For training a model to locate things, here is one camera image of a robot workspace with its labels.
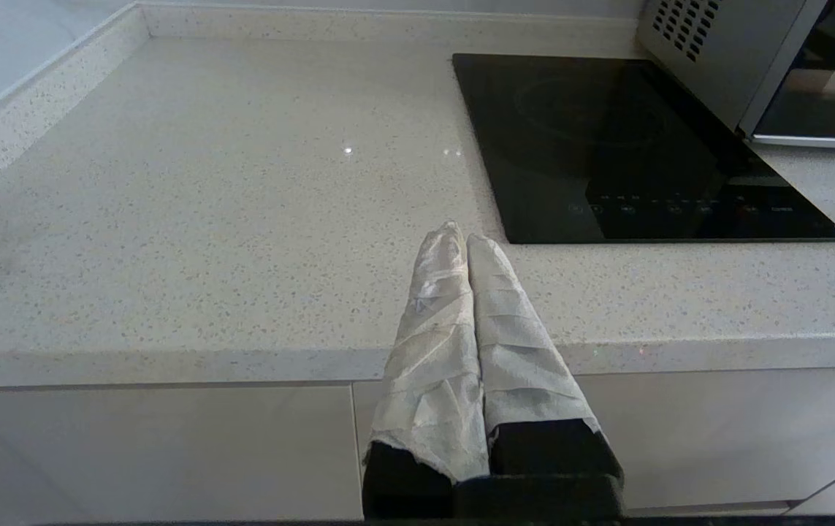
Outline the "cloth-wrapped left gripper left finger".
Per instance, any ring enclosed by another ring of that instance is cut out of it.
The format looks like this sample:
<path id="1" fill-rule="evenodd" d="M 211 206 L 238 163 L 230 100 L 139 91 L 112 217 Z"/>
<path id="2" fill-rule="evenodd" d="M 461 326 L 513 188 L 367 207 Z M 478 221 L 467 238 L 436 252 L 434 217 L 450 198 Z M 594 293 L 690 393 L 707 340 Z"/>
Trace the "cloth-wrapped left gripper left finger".
<path id="1" fill-rule="evenodd" d="M 366 519 L 453 516 L 455 490 L 489 475 L 483 386 L 460 227 L 420 245 L 363 455 Z"/>

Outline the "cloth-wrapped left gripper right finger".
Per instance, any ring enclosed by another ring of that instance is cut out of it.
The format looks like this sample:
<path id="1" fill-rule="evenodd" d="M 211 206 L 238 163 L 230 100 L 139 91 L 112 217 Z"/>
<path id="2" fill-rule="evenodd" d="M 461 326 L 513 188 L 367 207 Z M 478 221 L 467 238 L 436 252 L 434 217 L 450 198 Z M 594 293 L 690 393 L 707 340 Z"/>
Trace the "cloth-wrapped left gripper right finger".
<path id="1" fill-rule="evenodd" d="M 623 476 L 504 250 L 481 235 L 467 247 L 493 472 Z"/>

